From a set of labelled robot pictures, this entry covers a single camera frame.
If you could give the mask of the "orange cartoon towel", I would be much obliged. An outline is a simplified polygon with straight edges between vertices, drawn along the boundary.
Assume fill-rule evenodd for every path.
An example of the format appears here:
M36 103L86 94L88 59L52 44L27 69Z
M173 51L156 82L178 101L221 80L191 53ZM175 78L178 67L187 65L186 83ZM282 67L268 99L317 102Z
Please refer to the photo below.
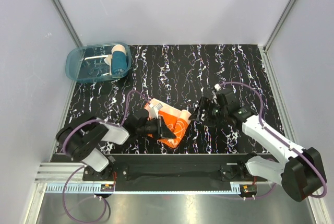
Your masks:
M149 103L146 103L144 108L147 111L150 103L160 103L163 105L163 108L159 111L159 116L163 117L168 128L176 135L176 139L157 139L157 141L169 146L170 148L178 147L190 124L190 120L188 118L191 114L187 110L179 110L155 98Z

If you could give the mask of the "teal beige cartoon towel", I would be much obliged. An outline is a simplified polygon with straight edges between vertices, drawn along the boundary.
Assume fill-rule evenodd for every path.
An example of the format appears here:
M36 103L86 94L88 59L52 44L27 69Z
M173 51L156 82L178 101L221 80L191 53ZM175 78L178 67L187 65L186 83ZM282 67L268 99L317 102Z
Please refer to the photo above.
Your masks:
M127 69L126 49L123 45L114 45L111 54L104 58L104 62L109 66L110 75L119 75Z

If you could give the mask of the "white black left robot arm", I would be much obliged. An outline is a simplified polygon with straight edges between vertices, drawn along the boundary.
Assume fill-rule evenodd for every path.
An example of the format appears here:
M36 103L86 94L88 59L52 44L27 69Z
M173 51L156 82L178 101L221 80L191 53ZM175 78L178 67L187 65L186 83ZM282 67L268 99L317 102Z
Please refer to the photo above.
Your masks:
M155 139L175 139L162 116L149 118L145 109L129 115L121 126L84 113L56 134L64 154L90 167L100 180L113 175L114 161L98 148L100 141L121 145L135 137L151 135Z

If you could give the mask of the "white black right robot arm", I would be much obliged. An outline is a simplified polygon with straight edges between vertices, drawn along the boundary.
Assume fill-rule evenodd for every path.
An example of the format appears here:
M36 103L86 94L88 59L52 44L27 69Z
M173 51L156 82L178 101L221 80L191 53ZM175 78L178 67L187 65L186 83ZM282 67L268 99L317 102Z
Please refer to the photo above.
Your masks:
M270 127L249 107L242 107L234 99L217 96L215 99L202 97L189 117L206 126L217 127L227 121L242 133L261 144L275 161L251 153L237 162L230 170L228 180L239 178L251 180L263 178L281 186L286 194L297 202L315 196L320 188L327 193L327 180L320 153L315 148L305 149L288 140Z

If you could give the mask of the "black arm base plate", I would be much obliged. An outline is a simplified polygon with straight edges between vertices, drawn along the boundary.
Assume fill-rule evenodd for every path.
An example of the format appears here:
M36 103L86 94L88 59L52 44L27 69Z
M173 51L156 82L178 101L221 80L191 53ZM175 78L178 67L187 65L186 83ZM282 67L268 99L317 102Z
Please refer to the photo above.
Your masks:
M242 164L255 154L213 155L110 155L111 164L102 174L92 167L83 172L84 181L134 181L142 178L205 178L218 181L249 181L241 176Z

